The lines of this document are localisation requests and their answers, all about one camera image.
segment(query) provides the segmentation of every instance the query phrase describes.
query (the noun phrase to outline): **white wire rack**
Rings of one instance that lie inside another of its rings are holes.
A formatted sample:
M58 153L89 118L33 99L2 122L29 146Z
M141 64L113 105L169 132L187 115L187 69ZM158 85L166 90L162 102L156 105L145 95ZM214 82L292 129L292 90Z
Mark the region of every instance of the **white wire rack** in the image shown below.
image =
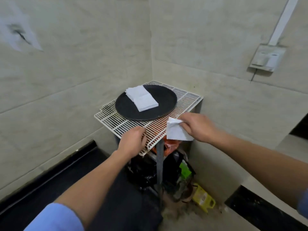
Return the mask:
M151 81L146 84L160 85L172 90L177 96L177 104L175 109L164 117L151 121L133 121L122 117L115 108L116 100L104 105L99 113L95 114L94 117L106 126L111 132L116 136L121 138L129 129L142 126L147 130L147 144L146 148L140 152L140 155L144 156L151 150L159 140L161 140L166 135L166 125L169 117L178 118L182 113L191 111L203 97L166 85L159 83L157 81Z

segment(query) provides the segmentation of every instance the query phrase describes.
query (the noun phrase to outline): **napkin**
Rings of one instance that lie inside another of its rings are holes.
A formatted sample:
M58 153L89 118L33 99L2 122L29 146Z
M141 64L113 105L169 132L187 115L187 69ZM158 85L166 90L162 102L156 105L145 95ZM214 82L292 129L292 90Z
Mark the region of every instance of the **napkin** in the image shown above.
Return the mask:
M125 92L129 99L134 102L139 112L158 106L156 100L143 86L130 87Z
M169 118L167 121L167 139L168 140L183 140L183 141L193 141L193 137L190 136L183 127L180 126L182 120Z

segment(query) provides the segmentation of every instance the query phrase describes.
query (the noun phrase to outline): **folded white napkin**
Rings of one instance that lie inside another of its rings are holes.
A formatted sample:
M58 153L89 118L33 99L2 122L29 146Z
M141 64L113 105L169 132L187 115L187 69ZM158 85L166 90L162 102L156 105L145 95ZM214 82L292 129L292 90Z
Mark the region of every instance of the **folded white napkin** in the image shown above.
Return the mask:
M152 95L142 86L126 89L126 95L134 102L139 112L158 106Z
M167 139L168 140L183 140L183 141L193 141L193 137L190 136L186 130L183 129L179 124L183 122L182 120L169 118L167 121Z

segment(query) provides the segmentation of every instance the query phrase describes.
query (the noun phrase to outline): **blue sleeve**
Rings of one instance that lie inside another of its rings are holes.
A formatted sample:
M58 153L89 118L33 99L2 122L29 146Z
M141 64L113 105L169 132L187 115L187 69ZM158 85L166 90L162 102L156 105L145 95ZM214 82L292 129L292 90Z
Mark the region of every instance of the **blue sleeve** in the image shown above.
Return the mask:
M24 231L84 231L81 221L68 207L51 203Z
M302 199L299 201L297 205L297 211L303 217L308 219L308 189L305 191Z

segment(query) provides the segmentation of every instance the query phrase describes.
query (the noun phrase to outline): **wire shelf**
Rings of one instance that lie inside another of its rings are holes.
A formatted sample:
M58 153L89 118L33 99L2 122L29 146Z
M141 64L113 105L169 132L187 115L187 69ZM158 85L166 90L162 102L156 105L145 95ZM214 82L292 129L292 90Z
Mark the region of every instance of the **wire shelf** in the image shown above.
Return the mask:
M147 130L147 144L146 148L143 149L139 155L144 156L151 150L159 140L161 140L166 135L166 125L169 117L178 118L184 112L191 111L203 97L166 85L159 83L157 81L151 81L145 85L160 85L172 90L177 96L177 104L175 109L163 116L161 118L151 120L151 121L133 121L122 117L115 108L116 100L104 105L99 113L95 114L94 117L106 126L112 133L121 138L122 134L136 126L142 126Z

